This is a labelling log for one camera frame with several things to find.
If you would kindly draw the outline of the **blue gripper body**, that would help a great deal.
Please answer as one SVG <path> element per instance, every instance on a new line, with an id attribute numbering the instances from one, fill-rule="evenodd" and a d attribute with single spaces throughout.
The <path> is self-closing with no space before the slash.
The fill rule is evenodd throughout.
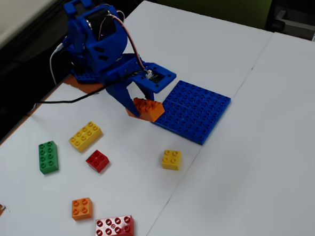
<path id="1" fill-rule="evenodd" d="M 145 63 L 135 53 L 125 53 L 120 56 L 97 55 L 98 81 L 100 90 L 116 85 L 128 86 L 135 82 L 140 88 L 147 87 L 147 70 Z"/>

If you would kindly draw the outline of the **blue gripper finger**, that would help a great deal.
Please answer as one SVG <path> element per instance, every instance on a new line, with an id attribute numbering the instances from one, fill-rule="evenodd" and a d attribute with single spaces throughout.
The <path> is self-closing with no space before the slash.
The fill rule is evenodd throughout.
<path id="1" fill-rule="evenodd" d="M 106 88 L 106 91 L 114 97 L 122 106 L 129 110 L 135 117 L 140 117 L 140 113 L 133 103 L 128 91 L 127 81 L 117 82 Z"/>
<path id="2" fill-rule="evenodd" d="M 152 84 L 150 83 L 150 81 L 143 81 L 143 82 L 135 81 L 135 84 L 144 94 L 145 99 L 154 100 L 154 90 L 152 88 Z"/>

